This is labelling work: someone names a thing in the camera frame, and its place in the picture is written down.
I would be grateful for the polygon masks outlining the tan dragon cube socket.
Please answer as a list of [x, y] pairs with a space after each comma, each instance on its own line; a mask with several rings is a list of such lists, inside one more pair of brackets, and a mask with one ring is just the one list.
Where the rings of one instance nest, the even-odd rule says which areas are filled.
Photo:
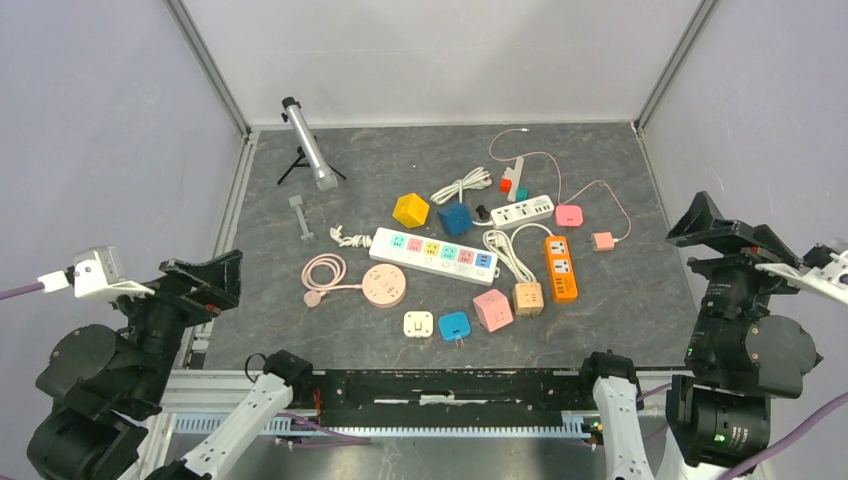
[[513, 311], [516, 316], [535, 316], [544, 309], [542, 286], [538, 282], [517, 283], [512, 290]]

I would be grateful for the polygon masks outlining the white plug adapter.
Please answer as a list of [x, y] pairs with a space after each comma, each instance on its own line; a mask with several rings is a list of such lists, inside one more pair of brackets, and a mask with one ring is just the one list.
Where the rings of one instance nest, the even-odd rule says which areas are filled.
[[434, 331], [434, 316], [429, 311], [408, 311], [403, 316], [403, 333], [409, 338], [429, 338]]

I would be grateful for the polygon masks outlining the yellow cube socket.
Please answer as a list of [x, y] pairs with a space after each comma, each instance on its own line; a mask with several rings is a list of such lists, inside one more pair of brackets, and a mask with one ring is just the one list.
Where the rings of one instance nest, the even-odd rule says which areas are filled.
[[392, 217], [405, 228], [417, 228], [427, 223], [430, 205], [416, 193], [400, 196], [394, 206]]

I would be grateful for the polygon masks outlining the pink cube socket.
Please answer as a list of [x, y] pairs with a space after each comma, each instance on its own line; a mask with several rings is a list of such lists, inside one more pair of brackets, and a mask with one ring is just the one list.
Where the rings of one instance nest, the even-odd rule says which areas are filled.
[[498, 289], [491, 289], [480, 294], [472, 302], [481, 325], [490, 333], [514, 321], [509, 300]]

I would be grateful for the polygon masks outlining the light blue plug adapter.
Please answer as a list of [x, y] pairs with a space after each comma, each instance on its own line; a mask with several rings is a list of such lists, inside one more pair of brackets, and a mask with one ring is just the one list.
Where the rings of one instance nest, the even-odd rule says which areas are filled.
[[466, 313], [458, 311], [442, 315], [437, 320], [439, 334], [445, 342], [462, 346], [471, 334], [471, 323]]

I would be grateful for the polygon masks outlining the dark blue cube socket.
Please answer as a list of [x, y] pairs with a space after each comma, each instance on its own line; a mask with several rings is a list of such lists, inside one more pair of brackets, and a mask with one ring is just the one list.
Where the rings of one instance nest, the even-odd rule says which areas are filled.
[[470, 209], [460, 202], [453, 202], [437, 211], [440, 225], [446, 235], [457, 237], [465, 234], [473, 227]]

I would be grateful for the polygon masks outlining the pink plug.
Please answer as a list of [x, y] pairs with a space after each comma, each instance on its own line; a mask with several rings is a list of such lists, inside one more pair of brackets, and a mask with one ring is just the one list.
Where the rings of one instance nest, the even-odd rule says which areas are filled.
[[579, 205], [560, 204], [554, 211], [557, 226], [566, 228], [580, 227], [584, 222], [583, 209]]

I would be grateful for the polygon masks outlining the pink round socket base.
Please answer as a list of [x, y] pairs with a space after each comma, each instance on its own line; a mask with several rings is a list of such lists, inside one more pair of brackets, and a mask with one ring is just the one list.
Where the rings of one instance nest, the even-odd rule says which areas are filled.
[[362, 280], [362, 292], [377, 308], [397, 306], [407, 291], [406, 276], [396, 265], [381, 263], [368, 269]]

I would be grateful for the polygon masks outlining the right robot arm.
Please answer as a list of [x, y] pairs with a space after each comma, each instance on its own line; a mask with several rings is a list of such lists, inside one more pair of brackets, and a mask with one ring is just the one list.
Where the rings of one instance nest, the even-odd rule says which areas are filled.
[[771, 297], [806, 290], [845, 301], [846, 264], [823, 244], [795, 255], [769, 226], [723, 217], [703, 191], [667, 241], [704, 245], [716, 255], [688, 262], [708, 285], [685, 353], [686, 373], [673, 376], [666, 393], [660, 468], [647, 461], [630, 359], [591, 354], [580, 369], [578, 396], [599, 411], [608, 478], [733, 479], [763, 459], [772, 401], [798, 398], [805, 375], [821, 361], [797, 321], [771, 313]]

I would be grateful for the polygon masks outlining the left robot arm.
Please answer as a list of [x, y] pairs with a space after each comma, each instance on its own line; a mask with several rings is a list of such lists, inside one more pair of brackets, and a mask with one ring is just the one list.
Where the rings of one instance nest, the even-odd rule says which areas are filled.
[[186, 329], [235, 308], [243, 254], [232, 250], [203, 263], [171, 259], [147, 282], [127, 279], [112, 246], [78, 253], [48, 275], [52, 289], [109, 303], [124, 328], [74, 329], [52, 349], [35, 385], [52, 401], [27, 458], [44, 479], [117, 479], [138, 460], [145, 421], [158, 415]]

